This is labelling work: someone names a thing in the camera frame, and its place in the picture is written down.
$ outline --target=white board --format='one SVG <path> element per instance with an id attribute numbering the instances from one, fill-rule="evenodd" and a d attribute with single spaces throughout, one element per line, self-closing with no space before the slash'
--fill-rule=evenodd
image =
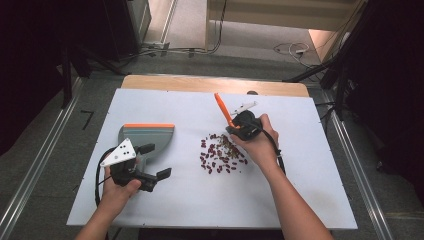
<path id="1" fill-rule="evenodd" d="M 257 101 L 279 132 L 287 176 L 329 229 L 357 225 L 311 98 L 220 94 L 229 111 Z M 227 125 L 213 93 L 117 89 L 68 219 L 84 225 L 95 210 L 94 178 L 101 155 L 117 146 L 125 123 L 174 123 L 168 147 L 146 172 L 172 167 L 152 193 L 130 199 L 115 225 L 168 228 L 280 228 L 269 185 L 249 158 L 236 171 L 208 174 L 199 160 L 201 139 Z"/>

